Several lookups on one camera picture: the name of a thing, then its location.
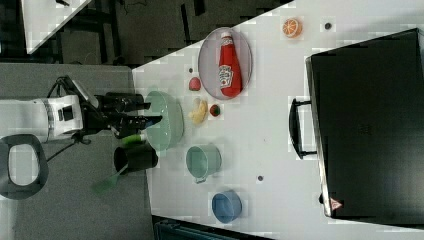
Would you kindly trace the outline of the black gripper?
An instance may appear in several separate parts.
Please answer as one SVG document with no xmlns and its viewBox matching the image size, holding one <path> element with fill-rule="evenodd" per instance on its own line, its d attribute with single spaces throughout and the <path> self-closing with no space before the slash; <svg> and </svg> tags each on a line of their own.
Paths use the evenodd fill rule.
<svg viewBox="0 0 424 240">
<path fill-rule="evenodd" d="M 105 95 L 84 97 L 78 95 L 83 128 L 80 137 L 111 130 L 117 139 L 136 134 L 143 127 L 150 127 L 162 120 L 161 116 L 130 116 L 129 112 L 150 109 L 141 94 L 108 92 Z"/>
</svg>

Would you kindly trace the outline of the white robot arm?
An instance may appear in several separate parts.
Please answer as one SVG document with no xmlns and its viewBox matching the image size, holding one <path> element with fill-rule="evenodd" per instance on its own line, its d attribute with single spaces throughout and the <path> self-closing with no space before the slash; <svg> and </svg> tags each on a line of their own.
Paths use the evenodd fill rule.
<svg viewBox="0 0 424 240">
<path fill-rule="evenodd" d="M 40 142 L 81 139 L 110 130 L 116 138 L 135 135 L 162 120 L 137 115 L 151 104 L 140 94 L 66 95 L 1 102 L 1 135 L 27 134 Z"/>
</svg>

